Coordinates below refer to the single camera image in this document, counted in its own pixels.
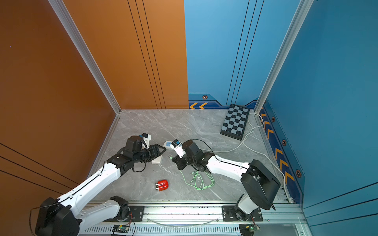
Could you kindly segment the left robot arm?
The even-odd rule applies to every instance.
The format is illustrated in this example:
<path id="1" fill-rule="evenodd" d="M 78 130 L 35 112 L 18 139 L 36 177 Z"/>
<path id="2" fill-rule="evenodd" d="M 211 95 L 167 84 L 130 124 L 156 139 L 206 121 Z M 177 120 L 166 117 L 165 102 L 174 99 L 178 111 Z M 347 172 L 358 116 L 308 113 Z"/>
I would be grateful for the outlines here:
<path id="1" fill-rule="evenodd" d="M 76 236 L 104 220 L 132 221 L 128 201 L 119 196 L 88 210 L 84 207 L 108 185 L 134 169 L 135 163 L 147 164 L 166 151 L 159 144 L 151 145 L 150 140 L 151 136 L 146 133 L 131 136 L 126 145 L 105 160 L 87 180 L 57 199 L 46 199 L 38 207 L 32 233 L 37 236 Z"/>

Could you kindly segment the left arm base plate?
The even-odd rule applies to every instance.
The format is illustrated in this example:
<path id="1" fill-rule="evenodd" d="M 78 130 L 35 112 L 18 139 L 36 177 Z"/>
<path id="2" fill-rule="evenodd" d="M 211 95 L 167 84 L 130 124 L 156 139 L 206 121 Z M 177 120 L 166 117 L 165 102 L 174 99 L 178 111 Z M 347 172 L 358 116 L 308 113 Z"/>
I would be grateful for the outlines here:
<path id="1" fill-rule="evenodd" d="M 122 206 L 114 218 L 105 222 L 141 222 L 144 215 L 144 206 Z"/>

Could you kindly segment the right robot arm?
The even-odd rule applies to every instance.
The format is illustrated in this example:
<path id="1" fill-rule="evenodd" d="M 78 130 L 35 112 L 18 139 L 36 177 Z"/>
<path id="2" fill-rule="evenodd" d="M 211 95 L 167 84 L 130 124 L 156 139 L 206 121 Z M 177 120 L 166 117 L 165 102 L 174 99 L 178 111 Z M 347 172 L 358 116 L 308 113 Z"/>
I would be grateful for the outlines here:
<path id="1" fill-rule="evenodd" d="M 177 154 L 172 161 L 180 171 L 192 166 L 199 172 L 222 175 L 242 184 L 246 194 L 234 207 L 239 220 L 250 221 L 253 211 L 258 208 L 273 208 L 281 183 L 259 160 L 254 159 L 251 163 L 228 160 L 212 151 L 204 152 L 193 140 L 181 143 L 176 139 L 170 143 L 170 148 Z"/>

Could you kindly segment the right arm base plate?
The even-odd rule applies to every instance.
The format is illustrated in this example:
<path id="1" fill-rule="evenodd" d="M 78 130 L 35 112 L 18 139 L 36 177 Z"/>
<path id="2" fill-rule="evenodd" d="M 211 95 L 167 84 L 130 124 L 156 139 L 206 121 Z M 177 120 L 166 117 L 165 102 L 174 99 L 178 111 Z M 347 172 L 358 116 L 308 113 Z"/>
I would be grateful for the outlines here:
<path id="1" fill-rule="evenodd" d="M 261 209 L 257 208 L 250 214 L 245 214 L 241 210 L 236 210 L 235 206 L 225 205 L 221 207 L 222 218 L 224 222 L 245 221 L 245 222 L 262 222 L 263 217 Z"/>

